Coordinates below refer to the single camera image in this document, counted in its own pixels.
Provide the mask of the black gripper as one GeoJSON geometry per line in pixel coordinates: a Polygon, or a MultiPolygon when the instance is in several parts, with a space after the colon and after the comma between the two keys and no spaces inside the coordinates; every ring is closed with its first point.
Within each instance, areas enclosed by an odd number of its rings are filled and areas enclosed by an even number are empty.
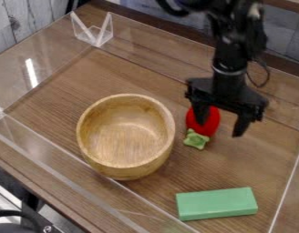
{"type": "Polygon", "coordinates": [[[236,87],[212,78],[189,78],[186,84],[185,96],[192,102],[196,119],[201,125],[209,120],[212,106],[238,115],[233,137],[242,137],[252,122],[264,119],[269,101],[245,83],[236,87]]]}

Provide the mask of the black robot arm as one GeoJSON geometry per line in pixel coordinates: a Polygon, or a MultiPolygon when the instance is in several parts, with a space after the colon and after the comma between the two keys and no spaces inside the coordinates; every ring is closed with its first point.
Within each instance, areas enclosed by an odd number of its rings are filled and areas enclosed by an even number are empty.
{"type": "Polygon", "coordinates": [[[205,124],[216,106],[238,115],[233,136],[241,137],[250,124],[264,119],[269,100],[257,90],[267,86],[249,74],[249,63],[262,64],[267,50],[264,0],[157,0],[162,9],[185,17],[202,12],[212,21],[216,52],[210,78],[188,79],[186,98],[197,122],[205,124]]]}

